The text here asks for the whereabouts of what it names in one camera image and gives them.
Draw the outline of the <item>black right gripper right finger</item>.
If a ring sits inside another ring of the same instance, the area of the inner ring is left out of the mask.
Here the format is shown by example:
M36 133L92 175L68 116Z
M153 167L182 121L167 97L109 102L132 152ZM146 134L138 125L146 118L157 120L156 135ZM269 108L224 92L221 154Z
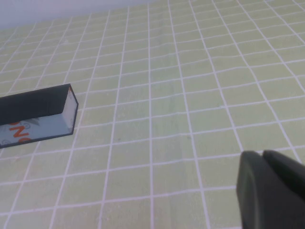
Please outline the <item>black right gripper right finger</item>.
M304 165L274 150L265 150L263 158L290 190L305 190Z

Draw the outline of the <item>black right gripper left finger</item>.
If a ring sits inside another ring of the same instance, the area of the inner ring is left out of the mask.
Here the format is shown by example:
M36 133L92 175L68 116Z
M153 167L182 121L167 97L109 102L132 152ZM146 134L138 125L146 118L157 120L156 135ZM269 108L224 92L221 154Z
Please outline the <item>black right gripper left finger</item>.
M292 191L263 154L243 151L236 194L244 229L303 229L305 191Z

